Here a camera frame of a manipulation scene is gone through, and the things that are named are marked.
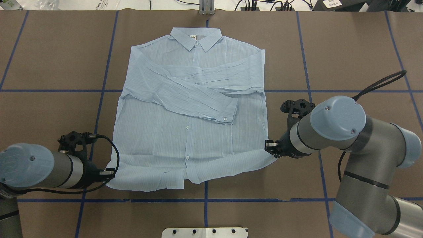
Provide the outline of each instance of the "white sticker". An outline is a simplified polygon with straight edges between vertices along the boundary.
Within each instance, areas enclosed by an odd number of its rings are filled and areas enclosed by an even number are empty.
[[[339,0],[324,0],[323,3],[327,8],[334,8],[342,5]]]

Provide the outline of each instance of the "shirt collar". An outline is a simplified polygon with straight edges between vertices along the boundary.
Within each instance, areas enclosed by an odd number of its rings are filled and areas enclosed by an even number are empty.
[[[206,36],[198,41],[204,52],[212,48],[222,37],[220,29],[216,28],[173,28],[170,35],[187,50],[192,50],[197,42],[197,40],[191,38],[191,35]]]

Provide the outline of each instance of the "shirt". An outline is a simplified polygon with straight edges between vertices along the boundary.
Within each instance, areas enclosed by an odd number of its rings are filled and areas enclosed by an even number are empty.
[[[220,29],[173,28],[131,47],[113,133],[120,166],[107,186],[182,189],[261,169],[276,160],[266,139],[264,50]]]

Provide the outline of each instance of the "light blue shirt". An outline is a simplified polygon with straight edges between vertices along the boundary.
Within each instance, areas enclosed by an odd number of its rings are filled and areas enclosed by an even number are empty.
[[[264,50],[220,29],[174,28],[131,48],[113,134],[121,163],[107,185],[182,189],[261,169],[276,160],[266,139]]]

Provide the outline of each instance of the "white bracket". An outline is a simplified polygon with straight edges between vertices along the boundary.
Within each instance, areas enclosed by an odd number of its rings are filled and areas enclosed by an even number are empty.
[[[214,0],[200,0],[200,15],[214,15]]]
[[[167,228],[162,238],[248,238],[248,228]]]

